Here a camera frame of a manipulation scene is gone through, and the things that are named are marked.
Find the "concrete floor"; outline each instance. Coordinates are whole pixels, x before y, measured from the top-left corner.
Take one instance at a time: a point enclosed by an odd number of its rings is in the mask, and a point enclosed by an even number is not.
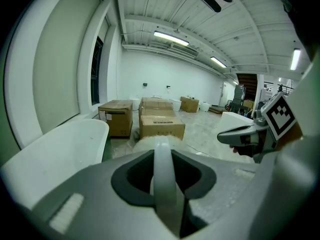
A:
[[[228,145],[217,140],[218,124],[221,114],[199,111],[197,113],[176,112],[176,116],[185,123],[183,142],[191,153],[222,160],[254,163],[248,156],[233,153]],[[103,161],[119,158],[133,152],[139,141],[138,111],[133,112],[133,125],[130,139],[108,138],[103,153]]]

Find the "ceiling light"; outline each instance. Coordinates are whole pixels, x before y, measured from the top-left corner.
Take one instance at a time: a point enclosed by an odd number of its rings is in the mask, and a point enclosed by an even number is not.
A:
[[[159,38],[164,38],[164,39],[168,39],[170,41],[176,42],[176,43],[178,43],[180,45],[183,45],[183,46],[187,46],[189,44],[188,41],[182,40],[182,39],[180,39],[178,37],[175,37],[173,35],[162,33],[162,32],[159,32],[159,31],[155,31],[154,35],[156,37],[159,37]]]
[[[300,54],[301,54],[301,50],[300,49],[294,49],[292,64],[291,64],[291,67],[290,67],[291,70],[296,70],[297,65],[298,65],[298,61],[299,61],[299,58],[300,58]]]
[[[217,63],[219,66],[226,68],[227,66],[223,64],[221,61],[217,60],[216,57],[211,57],[211,60],[213,60],[215,63]]]

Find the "window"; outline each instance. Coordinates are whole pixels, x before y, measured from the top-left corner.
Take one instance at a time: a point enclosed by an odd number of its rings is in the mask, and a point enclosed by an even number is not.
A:
[[[98,37],[95,42],[92,65],[91,65],[91,102],[92,105],[99,103],[99,65],[103,42]]]

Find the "freestanding bathtub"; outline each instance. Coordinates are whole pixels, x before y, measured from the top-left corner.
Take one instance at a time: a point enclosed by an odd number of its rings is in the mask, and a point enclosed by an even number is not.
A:
[[[0,168],[13,200],[32,209],[78,171],[101,163],[108,132],[96,119],[67,122],[21,150]]]

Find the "ceiling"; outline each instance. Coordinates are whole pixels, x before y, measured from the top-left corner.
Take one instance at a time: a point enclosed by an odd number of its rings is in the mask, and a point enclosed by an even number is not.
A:
[[[216,1],[222,7],[219,13],[200,0],[118,0],[122,31],[127,33],[123,46],[185,60],[230,79],[237,79],[236,73],[301,78],[310,61],[280,0]],[[198,55],[168,50],[171,42],[155,37],[154,31],[189,41]],[[302,53],[292,71],[295,48]],[[215,64],[212,56],[227,68]]]

